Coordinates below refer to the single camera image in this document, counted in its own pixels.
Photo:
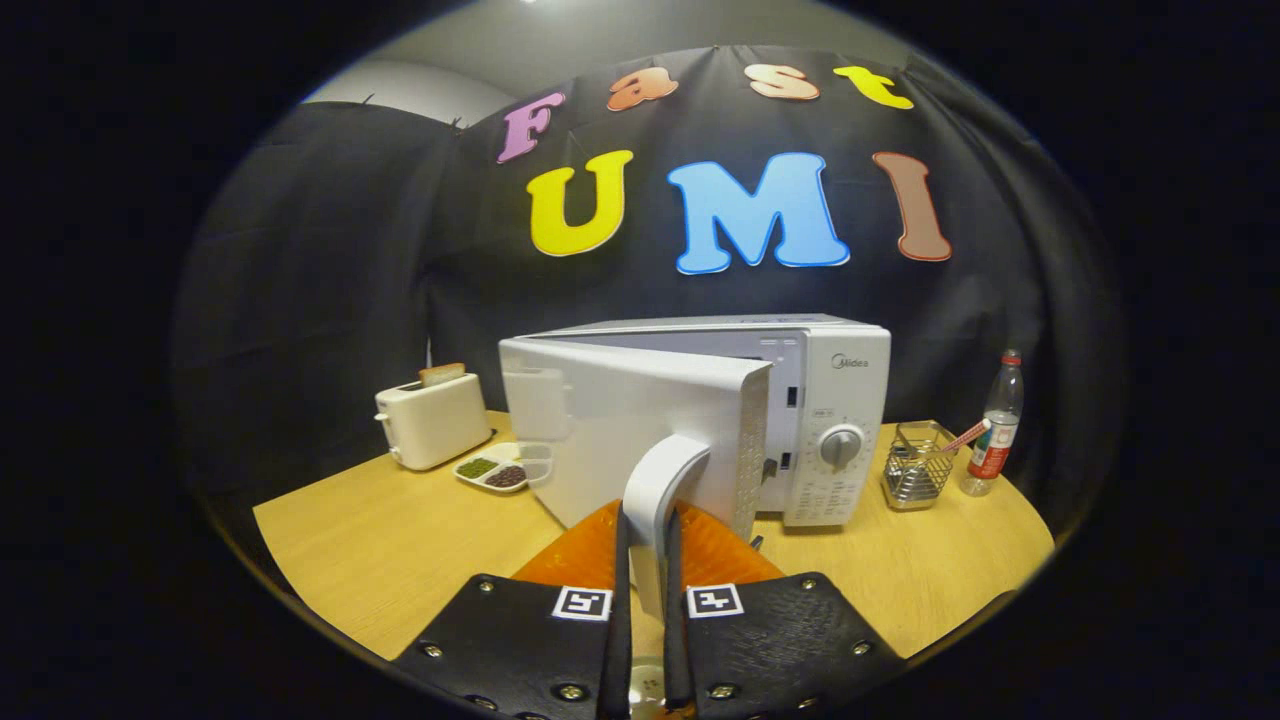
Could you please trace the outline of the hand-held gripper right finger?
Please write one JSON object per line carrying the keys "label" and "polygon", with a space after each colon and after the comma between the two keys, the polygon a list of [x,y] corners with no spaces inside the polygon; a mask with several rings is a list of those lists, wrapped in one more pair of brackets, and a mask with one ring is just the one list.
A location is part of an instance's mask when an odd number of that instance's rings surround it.
{"label": "hand-held gripper right finger", "polygon": [[824,574],[785,574],[709,512],[666,524],[666,702],[691,719],[831,719],[906,660]]}

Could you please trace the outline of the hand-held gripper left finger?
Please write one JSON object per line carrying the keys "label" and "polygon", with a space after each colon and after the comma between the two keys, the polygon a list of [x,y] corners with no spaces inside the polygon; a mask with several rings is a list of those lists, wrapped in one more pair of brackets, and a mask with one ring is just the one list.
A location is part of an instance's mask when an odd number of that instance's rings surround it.
{"label": "hand-held gripper left finger", "polygon": [[393,666],[477,714],[630,717],[628,539],[600,506],[512,577],[468,578]]}

